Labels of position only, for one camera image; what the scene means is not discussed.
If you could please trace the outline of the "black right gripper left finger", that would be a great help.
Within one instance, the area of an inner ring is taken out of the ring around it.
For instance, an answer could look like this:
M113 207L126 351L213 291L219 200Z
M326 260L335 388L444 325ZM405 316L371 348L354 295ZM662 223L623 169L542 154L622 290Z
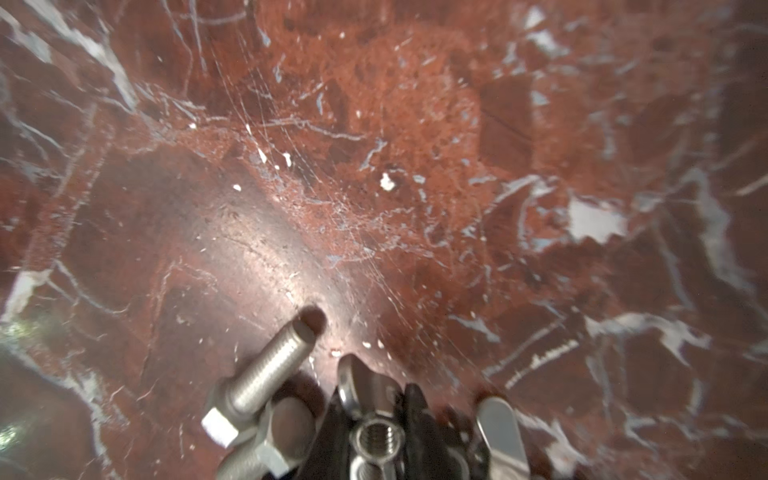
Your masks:
M305 461L294 480L348 480L350 478L351 419L335 389Z

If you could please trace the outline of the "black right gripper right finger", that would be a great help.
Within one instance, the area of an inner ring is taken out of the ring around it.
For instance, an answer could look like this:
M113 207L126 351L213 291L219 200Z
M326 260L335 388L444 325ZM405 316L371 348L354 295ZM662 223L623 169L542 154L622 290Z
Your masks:
M408 383L403 395L405 479L459 479L437 420L422 389Z

